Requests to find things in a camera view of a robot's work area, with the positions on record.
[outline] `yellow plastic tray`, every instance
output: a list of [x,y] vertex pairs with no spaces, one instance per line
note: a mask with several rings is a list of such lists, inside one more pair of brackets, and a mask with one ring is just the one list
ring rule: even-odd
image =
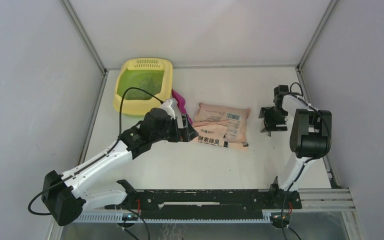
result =
[[[163,71],[163,75],[160,92],[152,93],[155,94],[157,98],[165,101],[169,99],[172,94],[173,65],[171,62],[161,58],[150,57],[135,58],[125,62],[121,67],[120,75],[118,76],[117,83],[115,84],[114,100],[112,102],[114,109],[117,112],[120,111],[123,92],[126,88],[142,88],[140,85],[135,85],[135,81],[140,81],[141,76],[152,76],[153,74],[161,76],[161,71]],[[158,82],[156,85],[158,85],[160,81],[161,79],[155,80],[155,82]],[[139,91],[133,89],[129,90],[126,94],[125,100],[123,101],[123,114],[143,116],[152,108],[158,108],[161,105],[161,103],[153,97],[145,100],[129,99],[129,94],[131,92],[135,92],[137,94]]]

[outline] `cable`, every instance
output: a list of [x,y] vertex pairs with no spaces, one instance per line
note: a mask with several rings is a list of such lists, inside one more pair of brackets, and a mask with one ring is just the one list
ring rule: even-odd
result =
[[142,220],[143,224],[145,225],[145,228],[146,228],[146,233],[148,234],[148,240],[151,240],[151,234],[150,234],[150,229],[148,228],[148,224],[145,222],[145,220],[141,217],[141,215],[131,209],[128,209],[127,207],[125,206],[120,206],[121,208],[123,208],[124,210],[127,210],[129,212],[131,212],[132,214],[136,215],[136,217],[138,217],[140,220]]
[[122,107],[123,107],[123,102],[125,100],[125,96],[126,96],[127,92],[132,90],[132,89],[136,89],[136,90],[142,91],[142,92],[148,94],[149,96],[153,97],[154,99],[158,100],[161,104],[164,103],[164,101],[162,101],[161,99],[159,99],[155,95],[153,95],[153,94],[149,93],[148,91],[145,91],[145,90],[143,90],[141,88],[134,87],[134,86],[127,88],[126,91],[124,91],[123,96],[121,97],[120,111],[118,113],[118,124],[119,124],[118,138],[120,138],[120,136],[122,135]]
[[65,181],[71,179],[72,176],[69,176],[67,178],[65,178],[64,180],[48,187],[47,189],[41,191],[39,194],[37,194],[36,196],[33,197],[33,199],[28,203],[28,206],[27,206],[27,210],[29,213],[33,214],[33,215],[37,215],[37,216],[48,216],[48,215],[51,215],[50,212],[47,212],[47,213],[43,213],[43,212],[36,212],[36,211],[33,211],[32,210],[32,204],[35,202],[36,199],[38,199],[39,196],[41,196],[42,194],[46,193],[46,192],[49,192],[51,191],[52,189],[56,188],[57,186],[63,184]]
[[293,83],[289,86],[289,92],[292,93],[292,86],[294,86],[295,84],[298,85],[299,90],[301,90],[301,96],[304,97],[303,88],[301,87],[301,84],[300,84],[299,82],[297,82],[297,81],[296,81],[296,82],[293,82]]
[[290,229],[298,237],[299,240],[301,240],[300,235],[298,235],[298,233],[295,230],[293,230],[292,227],[288,226],[287,228]]
[[126,232],[126,233],[128,233],[130,236],[132,236],[134,239],[136,239],[136,240],[139,240],[139,238],[137,237],[137,236],[135,236],[131,231],[129,231],[128,229],[124,229],[124,231]]

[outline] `metal corner post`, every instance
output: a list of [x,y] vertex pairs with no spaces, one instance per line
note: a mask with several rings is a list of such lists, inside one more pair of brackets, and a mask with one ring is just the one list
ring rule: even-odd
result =
[[86,46],[87,50],[89,51],[89,53],[92,56],[93,60],[95,61],[96,65],[98,66],[102,75],[105,75],[105,73],[106,73],[105,66],[102,63],[101,58],[99,57],[97,50],[95,49],[94,45],[92,44],[91,39],[89,38],[88,34],[86,33],[86,30],[83,27],[83,24],[80,21],[79,16],[77,15],[76,11],[74,10],[73,5],[71,4],[70,0],[59,0],[59,1],[61,2],[62,7],[64,8],[65,12],[67,13],[68,17],[70,18],[71,23],[73,24],[74,28],[76,29],[78,35],[80,36],[81,40],[83,41],[84,45]]
[[299,60],[299,63],[297,65],[298,70],[302,70],[304,67],[304,64],[307,61],[307,58],[309,57],[311,51],[313,50],[317,40],[319,39],[323,29],[326,26],[326,23],[328,22],[330,16],[332,15],[333,11],[335,10],[335,7],[339,0],[330,0],[329,5],[326,8],[326,11],[324,11],[323,16],[321,17],[320,22],[317,25],[317,28],[314,31],[314,34],[311,37],[310,42],[307,45],[307,48],[304,51],[304,54],[302,55],[301,59]]

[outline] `enclosure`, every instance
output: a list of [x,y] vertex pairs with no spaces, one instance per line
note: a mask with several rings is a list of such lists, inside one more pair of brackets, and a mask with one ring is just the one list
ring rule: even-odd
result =
[[[272,225],[280,209],[257,209],[255,196],[285,168],[294,119],[269,136],[259,115],[295,82],[331,111],[332,147],[299,183],[290,226],[302,239],[384,238],[384,1],[22,0],[0,1],[0,239],[133,239],[119,208],[62,227],[27,205],[47,173],[116,140],[116,81],[135,58],[172,63],[190,116],[200,103],[250,108],[247,150],[161,141],[93,184],[128,180],[142,207],[160,201],[142,211],[151,239],[284,238]],[[123,114],[122,130],[142,119]]]

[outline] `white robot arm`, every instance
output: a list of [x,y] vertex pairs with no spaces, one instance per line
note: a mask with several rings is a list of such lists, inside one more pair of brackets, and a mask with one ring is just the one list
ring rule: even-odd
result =
[[274,107],[261,108],[260,118],[264,118],[261,132],[271,136],[272,131],[286,131],[285,117],[294,116],[289,140],[292,154],[274,181],[279,190],[293,192],[298,190],[310,165],[329,152],[332,114],[314,108],[302,96],[289,92],[287,85],[274,89],[274,104]]
[[43,183],[42,201],[60,226],[73,222],[83,211],[121,204],[132,189],[126,180],[95,192],[88,188],[111,169],[150,150],[153,143],[163,140],[190,142],[197,136],[187,115],[181,114],[177,101],[170,98],[160,108],[148,112],[143,121],[125,130],[98,155],[62,174],[48,173]]

